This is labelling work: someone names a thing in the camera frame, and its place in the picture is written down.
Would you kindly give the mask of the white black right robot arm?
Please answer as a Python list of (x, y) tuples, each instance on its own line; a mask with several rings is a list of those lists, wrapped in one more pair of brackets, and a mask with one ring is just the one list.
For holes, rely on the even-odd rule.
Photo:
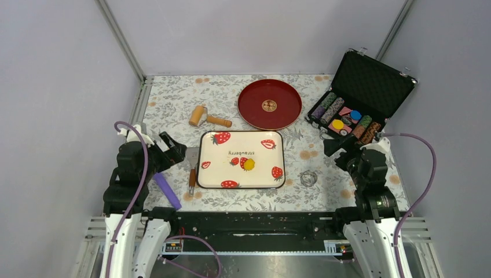
[(354, 207), (335, 210), (332, 231), (347, 239), (364, 277), (404, 277), (409, 270), (402, 245), (402, 214), (386, 185), (388, 139), (361, 145), (352, 134), (324, 139), (324, 154), (335, 159), (355, 185)]

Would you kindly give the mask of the yellow dough piece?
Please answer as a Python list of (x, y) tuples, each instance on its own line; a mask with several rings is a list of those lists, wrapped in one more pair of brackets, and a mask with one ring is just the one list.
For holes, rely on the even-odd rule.
[(255, 167), (255, 161), (253, 159), (247, 159), (244, 163), (243, 163), (243, 169), (245, 171), (250, 171), (252, 170), (253, 168)]

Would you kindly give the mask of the wooden dough roller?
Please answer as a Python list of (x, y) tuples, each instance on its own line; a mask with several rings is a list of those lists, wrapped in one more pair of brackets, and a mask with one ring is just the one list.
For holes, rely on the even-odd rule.
[(223, 127), (232, 127), (232, 121), (227, 119), (218, 118), (208, 113), (207, 107), (203, 105), (197, 105), (191, 113), (188, 123), (191, 126), (201, 126), (202, 123), (207, 122), (214, 125), (220, 125)]

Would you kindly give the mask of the strawberry print rectangular tray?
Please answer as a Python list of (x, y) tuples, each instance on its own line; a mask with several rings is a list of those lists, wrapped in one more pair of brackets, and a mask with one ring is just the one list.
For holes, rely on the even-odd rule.
[[(200, 140), (197, 185), (205, 189), (276, 189), (284, 185), (283, 138), (276, 131), (208, 131)], [(255, 161), (250, 171), (247, 159)]]

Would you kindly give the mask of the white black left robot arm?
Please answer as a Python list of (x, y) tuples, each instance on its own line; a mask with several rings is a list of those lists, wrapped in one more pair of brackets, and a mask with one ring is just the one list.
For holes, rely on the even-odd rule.
[(103, 194), (105, 215), (105, 247), (101, 277), (146, 277), (150, 274), (157, 252), (165, 238), (179, 232), (173, 217), (154, 217), (148, 223), (156, 231), (143, 239), (144, 250), (134, 251), (137, 224), (140, 223), (148, 184), (155, 181), (171, 204), (172, 211), (182, 205), (163, 177), (162, 172), (183, 162), (187, 146), (178, 143), (165, 131), (158, 141), (145, 134), (145, 127), (117, 121), (114, 128), (125, 138), (118, 149), (116, 167)]

